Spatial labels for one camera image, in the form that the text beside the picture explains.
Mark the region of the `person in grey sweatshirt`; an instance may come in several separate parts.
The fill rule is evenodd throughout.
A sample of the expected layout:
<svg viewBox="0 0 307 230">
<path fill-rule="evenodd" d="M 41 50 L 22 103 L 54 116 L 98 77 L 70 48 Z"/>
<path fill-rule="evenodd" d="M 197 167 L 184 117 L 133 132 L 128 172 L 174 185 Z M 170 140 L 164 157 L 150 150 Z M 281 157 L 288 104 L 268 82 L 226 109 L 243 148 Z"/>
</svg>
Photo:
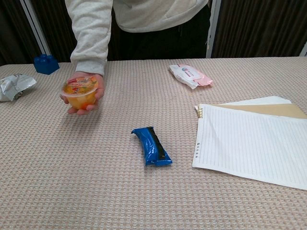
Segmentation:
<svg viewBox="0 0 307 230">
<path fill-rule="evenodd" d="M 209 0 L 113 0 L 122 60 L 204 58 Z"/>
</svg>

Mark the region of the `pink white wet wipes pack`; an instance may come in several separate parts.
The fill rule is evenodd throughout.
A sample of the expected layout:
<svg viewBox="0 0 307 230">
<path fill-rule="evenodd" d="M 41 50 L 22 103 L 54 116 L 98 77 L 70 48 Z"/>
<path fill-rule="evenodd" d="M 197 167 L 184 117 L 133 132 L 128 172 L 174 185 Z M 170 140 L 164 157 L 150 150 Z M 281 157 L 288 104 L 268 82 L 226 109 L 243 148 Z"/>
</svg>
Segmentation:
<svg viewBox="0 0 307 230">
<path fill-rule="evenodd" d="M 213 80 L 190 65 L 170 65 L 169 70 L 179 82 L 186 84 L 191 89 L 196 89 L 198 86 L 208 86 L 213 83 Z"/>
</svg>

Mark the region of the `person's right hand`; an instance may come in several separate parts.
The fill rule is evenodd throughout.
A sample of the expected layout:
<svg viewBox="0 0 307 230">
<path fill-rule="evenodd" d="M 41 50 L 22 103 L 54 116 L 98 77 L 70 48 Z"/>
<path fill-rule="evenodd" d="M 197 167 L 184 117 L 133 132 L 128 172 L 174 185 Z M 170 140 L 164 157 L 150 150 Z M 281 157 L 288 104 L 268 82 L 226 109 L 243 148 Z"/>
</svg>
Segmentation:
<svg viewBox="0 0 307 230">
<path fill-rule="evenodd" d="M 95 91 L 95 98 L 96 98 L 95 103 L 88 105 L 85 110 L 83 110 L 83 109 L 78 110 L 76 108 L 71 107 L 70 109 L 68 109 L 69 114 L 87 115 L 89 112 L 96 110 L 98 108 L 99 99 L 102 98 L 103 95 L 104 95 L 104 91 L 105 91 L 104 79 L 103 79 L 103 76 L 100 75 L 100 74 L 76 71 L 72 75 L 72 77 L 70 77 L 68 79 L 68 81 L 71 81 L 75 78 L 82 78 L 82 77 L 84 77 L 84 78 L 85 77 L 94 77 L 97 80 L 98 88 Z"/>
</svg>

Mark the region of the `lined white paper sheet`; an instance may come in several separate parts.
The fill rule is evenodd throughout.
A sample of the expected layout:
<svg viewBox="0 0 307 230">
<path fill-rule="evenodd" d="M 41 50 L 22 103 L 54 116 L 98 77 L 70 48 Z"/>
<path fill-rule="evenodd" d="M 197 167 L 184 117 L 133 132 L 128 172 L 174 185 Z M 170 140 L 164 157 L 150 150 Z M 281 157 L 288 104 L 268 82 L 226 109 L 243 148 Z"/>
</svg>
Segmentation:
<svg viewBox="0 0 307 230">
<path fill-rule="evenodd" d="M 192 166 L 307 190 L 307 119 L 200 104 Z"/>
</svg>

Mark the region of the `blue toy building brick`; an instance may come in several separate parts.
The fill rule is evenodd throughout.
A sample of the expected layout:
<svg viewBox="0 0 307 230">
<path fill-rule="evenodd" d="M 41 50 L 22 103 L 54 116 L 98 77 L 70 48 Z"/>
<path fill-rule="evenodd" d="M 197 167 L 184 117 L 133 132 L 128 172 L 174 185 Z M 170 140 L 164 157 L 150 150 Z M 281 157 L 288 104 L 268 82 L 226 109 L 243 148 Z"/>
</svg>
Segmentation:
<svg viewBox="0 0 307 230">
<path fill-rule="evenodd" d="M 41 54 L 34 58 L 34 67 L 38 73 L 50 75 L 59 69 L 59 64 L 53 55 Z"/>
</svg>

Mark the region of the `beige woven tablecloth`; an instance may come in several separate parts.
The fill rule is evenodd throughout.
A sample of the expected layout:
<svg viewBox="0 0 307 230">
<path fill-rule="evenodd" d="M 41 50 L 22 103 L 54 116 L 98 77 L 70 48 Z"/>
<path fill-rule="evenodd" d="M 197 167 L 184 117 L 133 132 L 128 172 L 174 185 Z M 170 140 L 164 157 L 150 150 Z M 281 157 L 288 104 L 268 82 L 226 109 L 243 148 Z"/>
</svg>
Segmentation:
<svg viewBox="0 0 307 230">
<path fill-rule="evenodd" d="M 307 113 L 307 57 L 183 59 L 213 80 L 190 89 L 178 60 L 112 61 L 99 108 L 70 115 L 60 99 L 74 72 L 0 66 L 34 77 L 0 103 L 0 230 L 307 230 L 307 191 L 192 167 L 199 103 L 280 96 Z M 172 160 L 145 165 L 132 130 L 153 127 Z"/>
</svg>

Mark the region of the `silver snack bag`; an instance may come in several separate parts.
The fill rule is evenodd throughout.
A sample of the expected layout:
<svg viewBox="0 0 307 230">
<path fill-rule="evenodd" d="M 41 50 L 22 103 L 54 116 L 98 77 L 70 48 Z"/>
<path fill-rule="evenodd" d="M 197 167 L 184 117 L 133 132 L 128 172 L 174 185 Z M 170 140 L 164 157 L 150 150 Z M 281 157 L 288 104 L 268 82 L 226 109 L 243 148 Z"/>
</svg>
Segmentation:
<svg viewBox="0 0 307 230">
<path fill-rule="evenodd" d="M 14 74 L 0 79 L 0 102 L 17 100 L 36 80 L 25 74 Z"/>
</svg>

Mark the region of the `plain white paper stack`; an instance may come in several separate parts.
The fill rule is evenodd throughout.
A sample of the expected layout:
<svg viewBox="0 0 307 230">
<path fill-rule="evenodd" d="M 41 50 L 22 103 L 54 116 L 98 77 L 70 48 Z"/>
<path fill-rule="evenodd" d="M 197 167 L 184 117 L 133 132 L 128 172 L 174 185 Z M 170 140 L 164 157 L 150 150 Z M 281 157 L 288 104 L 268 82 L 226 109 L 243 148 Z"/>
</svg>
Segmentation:
<svg viewBox="0 0 307 230">
<path fill-rule="evenodd" d="M 255 98 L 250 100 L 243 100 L 237 102 L 223 103 L 222 105 L 269 105 L 269 104 L 291 104 L 290 100 L 284 99 L 280 96 L 267 96 Z"/>
</svg>

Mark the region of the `orange fruit jelly cup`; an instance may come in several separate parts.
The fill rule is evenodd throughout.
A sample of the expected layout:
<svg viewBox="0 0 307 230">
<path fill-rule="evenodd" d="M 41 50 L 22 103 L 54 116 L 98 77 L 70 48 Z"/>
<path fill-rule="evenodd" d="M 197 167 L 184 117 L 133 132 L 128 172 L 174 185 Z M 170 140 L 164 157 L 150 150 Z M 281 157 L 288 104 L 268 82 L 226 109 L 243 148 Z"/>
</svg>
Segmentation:
<svg viewBox="0 0 307 230">
<path fill-rule="evenodd" d="M 73 108 L 86 110 L 87 106 L 95 103 L 97 89 L 98 82 L 95 77 L 80 77 L 63 84 L 60 94 L 67 98 Z"/>
</svg>

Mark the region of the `grey sleeved right arm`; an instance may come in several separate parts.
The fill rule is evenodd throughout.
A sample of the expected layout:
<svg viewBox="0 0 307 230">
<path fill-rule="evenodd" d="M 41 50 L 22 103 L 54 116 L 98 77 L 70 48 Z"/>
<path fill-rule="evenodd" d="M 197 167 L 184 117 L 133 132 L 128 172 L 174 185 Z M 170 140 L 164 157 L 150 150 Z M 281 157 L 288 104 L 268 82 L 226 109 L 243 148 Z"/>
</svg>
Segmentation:
<svg viewBox="0 0 307 230">
<path fill-rule="evenodd" d="M 75 70 L 104 75 L 113 0 L 65 0 L 65 5 L 77 41 L 71 54 Z"/>
</svg>

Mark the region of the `blue black snack bar wrapper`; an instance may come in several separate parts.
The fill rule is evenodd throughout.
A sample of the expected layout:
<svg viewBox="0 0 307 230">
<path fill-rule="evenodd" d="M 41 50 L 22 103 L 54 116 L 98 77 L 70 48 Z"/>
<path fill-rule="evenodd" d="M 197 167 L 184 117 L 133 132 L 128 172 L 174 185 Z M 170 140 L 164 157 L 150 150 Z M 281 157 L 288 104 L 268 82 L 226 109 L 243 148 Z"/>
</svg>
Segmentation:
<svg viewBox="0 0 307 230">
<path fill-rule="evenodd" d="M 166 166 L 173 163 L 157 137 L 153 126 L 136 128 L 131 133 L 135 134 L 142 144 L 146 166 Z"/>
</svg>

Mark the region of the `tan paper folder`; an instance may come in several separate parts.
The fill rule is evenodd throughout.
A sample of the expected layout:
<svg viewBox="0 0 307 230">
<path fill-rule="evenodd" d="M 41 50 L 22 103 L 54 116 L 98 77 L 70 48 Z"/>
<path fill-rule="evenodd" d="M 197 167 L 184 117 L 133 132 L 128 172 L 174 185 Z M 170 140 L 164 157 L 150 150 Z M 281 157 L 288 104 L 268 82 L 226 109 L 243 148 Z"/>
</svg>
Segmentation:
<svg viewBox="0 0 307 230">
<path fill-rule="evenodd" d="M 217 105 L 214 106 L 254 112 L 266 115 L 286 116 L 307 119 L 307 115 L 295 104 L 268 104 L 268 105 Z"/>
</svg>

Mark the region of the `dark curtain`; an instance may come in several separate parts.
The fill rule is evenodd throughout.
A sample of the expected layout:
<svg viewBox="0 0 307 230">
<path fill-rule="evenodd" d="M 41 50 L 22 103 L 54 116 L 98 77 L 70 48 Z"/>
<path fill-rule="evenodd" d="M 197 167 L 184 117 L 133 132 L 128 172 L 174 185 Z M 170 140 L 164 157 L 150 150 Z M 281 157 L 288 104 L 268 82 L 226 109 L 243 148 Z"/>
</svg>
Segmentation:
<svg viewBox="0 0 307 230">
<path fill-rule="evenodd" d="M 306 42 L 307 0 L 221 0 L 212 57 L 296 57 Z"/>
<path fill-rule="evenodd" d="M 69 62 L 76 46 L 65 0 L 30 0 L 51 54 Z M 0 0 L 0 66 L 32 64 L 41 53 L 19 0 Z"/>
</svg>

